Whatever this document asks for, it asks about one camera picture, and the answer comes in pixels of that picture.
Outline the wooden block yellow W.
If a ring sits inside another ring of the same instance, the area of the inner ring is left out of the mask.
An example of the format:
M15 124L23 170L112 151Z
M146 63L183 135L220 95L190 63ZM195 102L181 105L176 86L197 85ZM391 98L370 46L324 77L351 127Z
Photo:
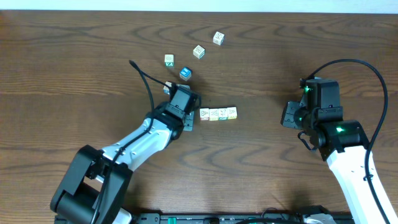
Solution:
M219 113L218 109L209 109L209 120L210 121L217 121L219 120Z

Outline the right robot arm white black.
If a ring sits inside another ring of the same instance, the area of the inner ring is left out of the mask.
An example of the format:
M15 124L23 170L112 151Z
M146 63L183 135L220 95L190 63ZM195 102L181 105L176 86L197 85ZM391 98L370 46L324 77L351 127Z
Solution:
M305 147L319 151L336 177L355 223L397 223L368 150L369 140L356 120L343 119L340 88L335 80L300 82L300 101L287 102L281 125L310 138Z

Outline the wooden block red edge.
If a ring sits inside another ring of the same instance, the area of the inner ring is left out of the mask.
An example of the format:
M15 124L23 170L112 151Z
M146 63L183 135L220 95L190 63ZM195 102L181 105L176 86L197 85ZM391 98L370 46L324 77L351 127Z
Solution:
M200 120L208 121L210 119L210 109L209 108L200 108Z

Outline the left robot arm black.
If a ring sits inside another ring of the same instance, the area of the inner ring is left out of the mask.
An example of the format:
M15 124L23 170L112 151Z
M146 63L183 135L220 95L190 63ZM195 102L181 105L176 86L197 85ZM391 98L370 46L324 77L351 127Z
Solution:
M95 149L83 146L73 158L50 203L67 223L131 223L122 208L133 172L155 153L178 139L186 117L201 105L189 88L172 84L169 100L147 114L122 140Z

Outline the wooden block plain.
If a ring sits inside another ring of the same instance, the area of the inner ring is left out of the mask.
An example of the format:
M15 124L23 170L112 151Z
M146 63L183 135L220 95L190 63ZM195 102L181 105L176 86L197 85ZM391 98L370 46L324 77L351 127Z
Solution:
M228 119L236 119L238 116L237 107L229 107L228 110Z

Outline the wooden block green edge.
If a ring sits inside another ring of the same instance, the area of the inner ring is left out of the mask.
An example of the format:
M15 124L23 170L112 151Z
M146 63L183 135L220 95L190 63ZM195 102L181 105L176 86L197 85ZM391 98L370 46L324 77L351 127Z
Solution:
M227 120L228 119L228 109L227 108L218 108L218 119L219 120Z

